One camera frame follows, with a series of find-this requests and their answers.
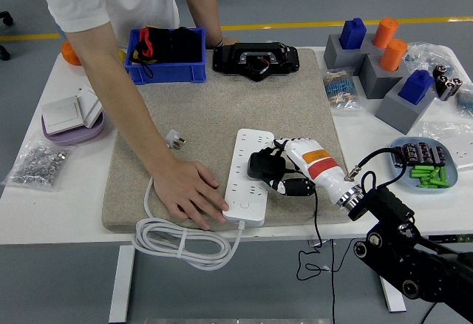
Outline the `robot right hand white shell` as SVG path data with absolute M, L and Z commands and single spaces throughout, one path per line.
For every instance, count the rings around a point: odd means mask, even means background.
M 346 180 L 336 160 L 312 138 L 275 139 L 251 154 L 247 173 L 281 195 L 310 196 L 322 188 L 339 207 L 361 195 L 361 187 Z

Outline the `person's right hand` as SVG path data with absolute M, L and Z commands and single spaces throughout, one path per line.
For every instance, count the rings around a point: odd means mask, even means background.
M 154 190 L 168 209 L 180 220 L 193 220 L 201 229 L 209 230 L 208 219 L 220 224 L 229 205 L 217 191 L 219 183 L 201 163 L 173 159 L 152 172 Z

